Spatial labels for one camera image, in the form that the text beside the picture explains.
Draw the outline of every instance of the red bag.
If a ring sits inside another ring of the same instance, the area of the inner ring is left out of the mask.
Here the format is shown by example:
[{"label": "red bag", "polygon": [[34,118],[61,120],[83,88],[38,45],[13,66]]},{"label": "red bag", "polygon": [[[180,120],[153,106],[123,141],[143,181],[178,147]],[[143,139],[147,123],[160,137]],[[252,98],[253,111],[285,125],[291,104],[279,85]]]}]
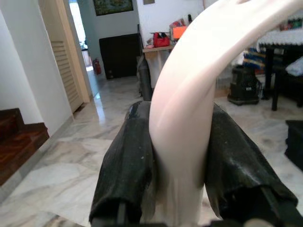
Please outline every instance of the red bag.
[{"label": "red bag", "polygon": [[153,34],[153,46],[154,47],[163,47],[163,46],[169,46],[170,45],[170,40],[167,37],[165,33],[160,34],[156,32]]}]

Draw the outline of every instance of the white curved plastic piece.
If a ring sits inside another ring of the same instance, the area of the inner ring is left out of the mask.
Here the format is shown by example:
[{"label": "white curved plastic piece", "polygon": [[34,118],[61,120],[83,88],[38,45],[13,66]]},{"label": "white curved plastic piece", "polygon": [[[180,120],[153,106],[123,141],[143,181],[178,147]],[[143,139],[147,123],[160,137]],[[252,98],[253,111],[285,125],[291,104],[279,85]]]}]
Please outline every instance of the white curved plastic piece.
[{"label": "white curved plastic piece", "polygon": [[219,0],[178,41],[150,111],[150,135],[163,164],[160,221],[197,222],[216,77],[245,47],[301,8],[303,0]]}]

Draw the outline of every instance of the wooden staircase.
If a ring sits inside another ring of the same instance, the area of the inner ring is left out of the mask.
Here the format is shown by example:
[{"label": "wooden staircase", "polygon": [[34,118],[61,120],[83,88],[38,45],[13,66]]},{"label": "wooden staircase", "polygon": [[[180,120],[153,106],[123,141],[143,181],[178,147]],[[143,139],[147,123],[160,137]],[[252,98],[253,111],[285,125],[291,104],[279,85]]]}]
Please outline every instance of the wooden staircase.
[{"label": "wooden staircase", "polygon": [[24,124],[19,109],[0,111],[0,186],[47,141],[44,123]]}]

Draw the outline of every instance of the painting on wall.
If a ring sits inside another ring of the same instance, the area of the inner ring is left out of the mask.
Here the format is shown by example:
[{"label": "painting on wall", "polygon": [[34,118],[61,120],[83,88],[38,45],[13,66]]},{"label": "painting on wall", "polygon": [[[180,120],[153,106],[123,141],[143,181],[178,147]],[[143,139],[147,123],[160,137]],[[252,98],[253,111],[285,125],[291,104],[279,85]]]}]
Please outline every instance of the painting on wall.
[{"label": "painting on wall", "polygon": [[94,0],[97,16],[133,11],[132,0]]}]

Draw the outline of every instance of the red fire extinguisher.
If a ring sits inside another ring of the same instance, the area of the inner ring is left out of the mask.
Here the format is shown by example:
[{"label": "red fire extinguisher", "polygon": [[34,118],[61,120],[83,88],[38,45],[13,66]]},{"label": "red fire extinguisher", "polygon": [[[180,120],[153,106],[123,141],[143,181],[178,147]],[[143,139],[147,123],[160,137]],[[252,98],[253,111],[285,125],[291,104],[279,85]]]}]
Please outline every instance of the red fire extinguisher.
[{"label": "red fire extinguisher", "polygon": [[100,62],[98,60],[98,58],[96,58],[94,61],[93,61],[93,67],[94,67],[94,72],[99,75],[101,74],[101,66],[100,66]]}]

